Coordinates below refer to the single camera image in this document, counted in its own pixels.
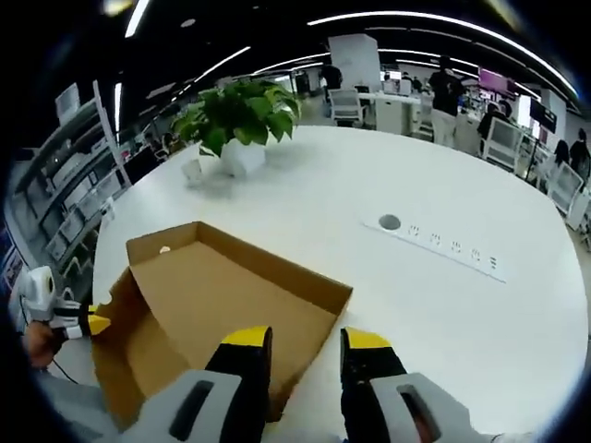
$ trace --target hole in table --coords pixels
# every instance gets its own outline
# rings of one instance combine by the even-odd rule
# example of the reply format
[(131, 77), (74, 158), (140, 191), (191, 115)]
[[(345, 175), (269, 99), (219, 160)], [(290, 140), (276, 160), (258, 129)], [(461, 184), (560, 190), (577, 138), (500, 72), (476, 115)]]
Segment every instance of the hole in table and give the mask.
[(400, 219), (391, 214), (382, 215), (379, 224), (387, 231), (396, 231), (401, 226)]

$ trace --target open cardboard box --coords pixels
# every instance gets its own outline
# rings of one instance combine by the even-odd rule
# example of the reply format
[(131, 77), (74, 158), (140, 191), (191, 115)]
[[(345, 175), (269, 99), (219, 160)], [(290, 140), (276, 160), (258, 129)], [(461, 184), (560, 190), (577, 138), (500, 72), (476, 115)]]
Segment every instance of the open cardboard box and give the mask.
[(204, 368), (225, 336), (253, 326), (273, 328), (270, 418), (279, 420), (352, 292), (203, 222), (130, 240), (127, 255), (113, 301), (97, 312), (112, 325), (92, 340), (121, 428), (180, 374)]

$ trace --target white shelving unit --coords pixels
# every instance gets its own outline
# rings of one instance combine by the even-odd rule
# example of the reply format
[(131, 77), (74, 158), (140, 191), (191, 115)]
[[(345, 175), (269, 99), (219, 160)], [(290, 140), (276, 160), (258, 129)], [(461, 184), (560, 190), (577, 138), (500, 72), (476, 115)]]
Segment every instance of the white shelving unit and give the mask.
[[(12, 189), (13, 199), (24, 198), (38, 227), (39, 235), (27, 240), (30, 252), (38, 265), (50, 265), (54, 274), (59, 275), (87, 235), (100, 224), (102, 203), (109, 197), (119, 197), (131, 186), (96, 80), (92, 88), (92, 99), (45, 140)], [(66, 176), (54, 183), (63, 167)], [(83, 192), (84, 186), (91, 187), (96, 207), (86, 215), (79, 205), (87, 198), (78, 203), (77, 198), (70, 198), (73, 193)], [(41, 202), (39, 193), (44, 194)], [(68, 198), (74, 199), (74, 203), (68, 202)]]

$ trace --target human hand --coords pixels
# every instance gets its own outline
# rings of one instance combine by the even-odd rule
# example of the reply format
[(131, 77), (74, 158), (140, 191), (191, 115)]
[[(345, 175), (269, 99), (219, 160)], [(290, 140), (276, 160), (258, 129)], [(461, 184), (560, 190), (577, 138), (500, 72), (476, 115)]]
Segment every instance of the human hand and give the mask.
[(48, 325), (39, 321), (33, 321), (28, 325), (24, 346), (34, 368), (44, 369), (52, 363), (57, 352), (54, 343), (54, 332)]

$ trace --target potted plant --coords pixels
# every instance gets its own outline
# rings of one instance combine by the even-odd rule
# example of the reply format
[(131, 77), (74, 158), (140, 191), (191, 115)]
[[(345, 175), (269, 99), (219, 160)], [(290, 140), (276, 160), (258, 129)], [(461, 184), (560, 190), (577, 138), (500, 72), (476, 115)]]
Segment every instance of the potted plant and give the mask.
[(264, 146), (273, 135), (291, 138), (300, 117), (294, 94), (271, 81), (237, 81), (204, 90), (173, 122), (186, 142), (200, 142), (206, 155), (221, 158), (231, 175), (244, 176), (265, 161)]

